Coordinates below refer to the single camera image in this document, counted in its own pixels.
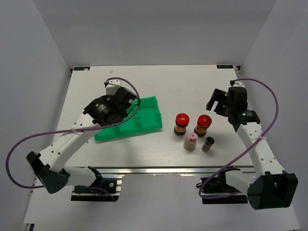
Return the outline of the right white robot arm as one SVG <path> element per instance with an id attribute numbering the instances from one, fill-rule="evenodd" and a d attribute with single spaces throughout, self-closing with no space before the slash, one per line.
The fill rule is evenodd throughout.
<path id="1" fill-rule="evenodd" d="M 215 89 L 206 105 L 208 111 L 216 103 L 214 112 L 225 116 L 241 138 L 253 163 L 256 177 L 240 170 L 227 168 L 219 173 L 217 185 L 223 192 L 232 188 L 246 195 L 255 210 L 285 208 L 291 205 L 298 179 L 287 173 L 274 156 L 255 111 L 248 109 L 244 87 L 230 87 L 228 91 Z"/>

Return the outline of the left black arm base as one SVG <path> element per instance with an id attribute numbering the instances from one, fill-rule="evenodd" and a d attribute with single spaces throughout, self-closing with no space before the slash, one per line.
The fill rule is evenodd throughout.
<path id="1" fill-rule="evenodd" d="M 106 178 L 101 173 L 90 167 L 95 174 L 96 180 L 90 186 L 74 186 L 71 201 L 82 202 L 116 202 L 119 198 L 117 195 L 117 178 Z"/>

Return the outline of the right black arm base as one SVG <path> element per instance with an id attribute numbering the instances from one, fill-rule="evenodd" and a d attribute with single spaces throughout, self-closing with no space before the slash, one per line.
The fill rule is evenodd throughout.
<path id="1" fill-rule="evenodd" d="M 216 194 L 231 194 L 235 193 L 237 190 L 226 184 L 225 173 L 231 170 L 240 170 L 236 167 L 229 167 L 223 172 L 219 173 L 216 177 L 211 179 L 209 183 L 203 188 L 203 194 L 209 194 L 210 196 L 215 196 Z M 206 204 L 247 204 L 247 197 L 243 194 L 236 194 L 230 197 L 224 197 L 219 199 L 202 199 L 202 203 Z"/>

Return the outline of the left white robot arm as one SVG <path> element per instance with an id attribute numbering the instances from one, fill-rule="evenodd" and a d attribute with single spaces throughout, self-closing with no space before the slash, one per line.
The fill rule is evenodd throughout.
<path id="1" fill-rule="evenodd" d="M 127 117 L 137 95 L 120 87 L 114 95 L 104 95 L 88 104 L 72 126 L 71 132 L 61 135 L 39 153 L 30 152 L 26 159 L 34 174 L 48 193 L 56 193 L 65 186 L 78 186 L 97 192 L 103 177 L 94 167 L 68 167 L 66 162 L 91 137 L 106 126 L 115 125 Z"/>

